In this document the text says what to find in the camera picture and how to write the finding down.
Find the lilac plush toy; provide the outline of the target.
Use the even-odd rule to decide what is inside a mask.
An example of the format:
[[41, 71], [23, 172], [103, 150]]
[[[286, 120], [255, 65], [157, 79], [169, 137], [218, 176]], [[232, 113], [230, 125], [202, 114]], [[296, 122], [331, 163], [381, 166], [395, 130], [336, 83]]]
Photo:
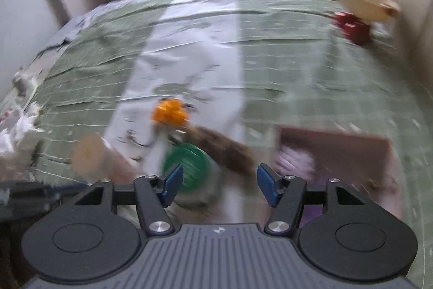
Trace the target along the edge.
[[275, 170], [282, 176], [293, 175], [312, 183], [316, 178], [316, 160], [306, 149], [283, 145], [275, 159]]

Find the green lid glass jar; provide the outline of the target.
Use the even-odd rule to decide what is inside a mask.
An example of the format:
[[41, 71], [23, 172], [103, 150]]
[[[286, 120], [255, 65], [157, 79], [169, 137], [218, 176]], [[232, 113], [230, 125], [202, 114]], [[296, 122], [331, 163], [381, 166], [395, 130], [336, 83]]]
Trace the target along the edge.
[[180, 164], [183, 182], [174, 202], [182, 208], [204, 208], [212, 205], [221, 194], [222, 170], [204, 150], [193, 144], [173, 145], [166, 154], [162, 171]]

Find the crumpled white tissue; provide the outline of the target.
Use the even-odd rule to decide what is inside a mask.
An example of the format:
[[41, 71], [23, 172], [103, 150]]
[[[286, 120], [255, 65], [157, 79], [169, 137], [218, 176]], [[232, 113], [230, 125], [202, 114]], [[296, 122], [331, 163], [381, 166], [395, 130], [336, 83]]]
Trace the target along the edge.
[[33, 150], [45, 131], [37, 126], [41, 108], [31, 103], [26, 109], [17, 106], [1, 120], [1, 158], [16, 157]]

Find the white paper cup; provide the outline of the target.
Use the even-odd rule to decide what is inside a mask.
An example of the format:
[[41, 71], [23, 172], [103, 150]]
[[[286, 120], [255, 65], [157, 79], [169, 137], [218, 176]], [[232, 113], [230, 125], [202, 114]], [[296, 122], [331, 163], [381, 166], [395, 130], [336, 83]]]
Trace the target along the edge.
[[90, 183], [110, 179], [115, 184], [132, 184], [139, 177], [136, 168], [97, 134], [75, 145], [70, 163], [72, 170]]

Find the pink cardboard box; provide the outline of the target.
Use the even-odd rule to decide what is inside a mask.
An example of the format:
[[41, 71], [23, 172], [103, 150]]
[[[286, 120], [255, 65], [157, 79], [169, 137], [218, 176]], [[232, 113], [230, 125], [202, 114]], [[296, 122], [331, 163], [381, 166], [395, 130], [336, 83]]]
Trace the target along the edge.
[[276, 128], [275, 159], [283, 145], [308, 150], [316, 160], [316, 178], [307, 183], [323, 189], [337, 178], [401, 219], [402, 201], [398, 184], [400, 165], [390, 139], [343, 131], [317, 131], [279, 125]]

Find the green checked tablecloth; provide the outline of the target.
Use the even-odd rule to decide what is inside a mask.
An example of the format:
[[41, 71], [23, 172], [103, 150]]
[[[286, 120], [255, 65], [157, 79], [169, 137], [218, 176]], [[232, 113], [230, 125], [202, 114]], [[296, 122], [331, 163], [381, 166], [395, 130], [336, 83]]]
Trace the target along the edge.
[[[173, 1], [99, 6], [72, 19], [18, 74], [37, 79], [25, 103], [41, 108], [37, 126], [45, 133], [33, 150], [9, 160], [3, 176], [88, 187], [48, 213], [1, 220], [1, 286], [431, 288], [432, 95], [380, 28], [366, 47], [345, 38], [332, 19], [342, 11], [338, 0], [237, 0], [240, 143], [251, 150], [254, 171], [219, 165], [221, 194], [212, 205], [189, 209], [173, 201], [165, 209], [174, 233], [146, 236], [134, 183], [90, 183], [72, 170], [79, 141], [91, 134], [105, 139], [134, 62]], [[163, 134], [164, 159], [173, 145], [186, 143], [188, 126], [200, 126], [190, 121], [195, 107], [182, 102], [185, 125], [152, 121], [145, 146]], [[279, 125], [390, 139], [400, 165], [402, 218], [331, 178], [323, 189], [306, 186], [292, 236], [265, 233], [273, 209], [256, 172], [260, 164], [274, 170]]]

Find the white paper sheet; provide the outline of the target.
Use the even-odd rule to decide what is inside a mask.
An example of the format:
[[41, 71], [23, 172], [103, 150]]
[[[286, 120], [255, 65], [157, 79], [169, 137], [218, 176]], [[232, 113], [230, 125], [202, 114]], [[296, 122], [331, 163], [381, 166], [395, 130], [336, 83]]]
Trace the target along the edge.
[[195, 107], [192, 124], [243, 142], [238, 10], [237, 0], [174, 0], [153, 27], [104, 134], [139, 174], [161, 172], [167, 138], [145, 145], [153, 139], [151, 113], [165, 96]]

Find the cream bowl figurine red feet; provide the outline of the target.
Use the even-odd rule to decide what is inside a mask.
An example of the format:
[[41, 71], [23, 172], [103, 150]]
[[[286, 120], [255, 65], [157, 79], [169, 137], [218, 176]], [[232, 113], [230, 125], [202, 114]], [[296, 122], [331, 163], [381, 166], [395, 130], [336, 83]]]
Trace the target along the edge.
[[400, 6], [392, 0], [339, 0], [342, 11], [334, 14], [334, 22], [345, 37], [357, 46], [371, 41], [371, 25], [396, 18]]

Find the orange pompom keychain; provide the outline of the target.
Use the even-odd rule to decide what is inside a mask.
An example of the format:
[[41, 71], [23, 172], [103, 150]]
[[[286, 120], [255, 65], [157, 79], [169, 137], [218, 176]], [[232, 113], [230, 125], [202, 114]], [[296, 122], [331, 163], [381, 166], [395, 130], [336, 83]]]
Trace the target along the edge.
[[151, 114], [152, 121], [172, 127], [181, 127], [189, 119], [186, 105], [177, 98], [161, 99]]

